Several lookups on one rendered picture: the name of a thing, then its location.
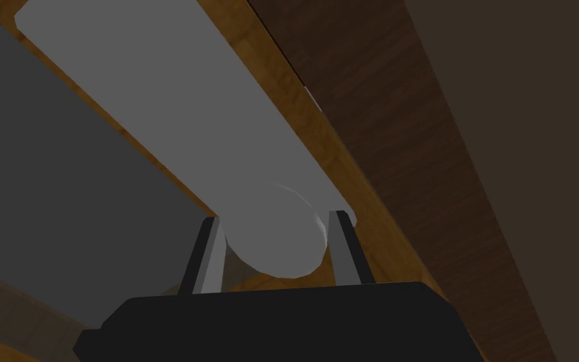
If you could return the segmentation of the grey bar handle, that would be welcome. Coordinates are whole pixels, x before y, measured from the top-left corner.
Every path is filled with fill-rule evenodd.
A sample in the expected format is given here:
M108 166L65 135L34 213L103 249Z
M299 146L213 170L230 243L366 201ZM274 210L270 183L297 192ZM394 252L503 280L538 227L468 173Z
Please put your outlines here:
M27 0L34 46L220 219L236 255L298 278L355 215L197 0Z

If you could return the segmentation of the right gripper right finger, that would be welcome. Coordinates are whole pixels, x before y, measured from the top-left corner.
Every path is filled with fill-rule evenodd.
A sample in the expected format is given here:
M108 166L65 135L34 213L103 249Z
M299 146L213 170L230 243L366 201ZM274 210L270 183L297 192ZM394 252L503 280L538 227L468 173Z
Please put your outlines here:
M337 286L376 282L351 219L345 211L329 212L327 238Z

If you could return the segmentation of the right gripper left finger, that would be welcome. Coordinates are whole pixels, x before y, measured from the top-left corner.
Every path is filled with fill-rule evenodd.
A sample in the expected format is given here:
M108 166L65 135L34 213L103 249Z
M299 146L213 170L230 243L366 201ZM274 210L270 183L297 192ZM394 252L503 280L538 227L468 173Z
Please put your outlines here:
M217 217L206 217L190 255L178 295L219 293L223 286L226 237Z

